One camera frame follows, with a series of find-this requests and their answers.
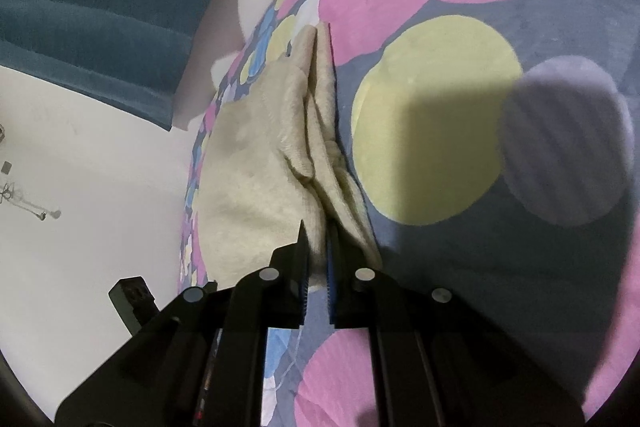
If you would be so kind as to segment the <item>wall hook rack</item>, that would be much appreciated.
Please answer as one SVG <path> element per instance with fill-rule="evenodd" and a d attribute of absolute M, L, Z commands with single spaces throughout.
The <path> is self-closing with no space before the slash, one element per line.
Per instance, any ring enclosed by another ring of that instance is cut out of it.
<path fill-rule="evenodd" d="M 31 202 L 26 198 L 24 192 L 10 179 L 13 164 L 11 161 L 2 159 L 1 161 L 1 202 L 14 208 L 28 212 L 36 217 L 40 222 L 47 220 L 58 220 L 62 216 L 61 209 L 51 210 Z"/>

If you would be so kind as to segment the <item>colourful circle-pattern bedspread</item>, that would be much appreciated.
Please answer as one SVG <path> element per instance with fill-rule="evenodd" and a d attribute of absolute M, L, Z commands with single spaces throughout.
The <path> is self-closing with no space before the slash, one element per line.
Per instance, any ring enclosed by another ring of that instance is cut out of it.
<path fill-rule="evenodd" d="M 639 350 L 639 0 L 273 0 L 192 150 L 181 287 L 262 264 L 230 243 L 264 172 L 245 101 L 328 25 L 341 158 L 385 270 L 452 291 L 597 415 Z"/>

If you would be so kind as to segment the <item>beige knit sweater with flowers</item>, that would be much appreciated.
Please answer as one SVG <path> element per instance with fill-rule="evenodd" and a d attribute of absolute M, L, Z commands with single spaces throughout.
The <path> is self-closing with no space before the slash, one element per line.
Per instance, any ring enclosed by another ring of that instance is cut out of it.
<path fill-rule="evenodd" d="M 220 106 L 194 209 L 206 272 L 222 289 L 268 265 L 300 229 L 310 246 L 310 283 L 320 285 L 328 219 L 368 267 L 381 269 L 360 187 L 337 144 L 328 26 L 305 27 L 247 95 Z"/>

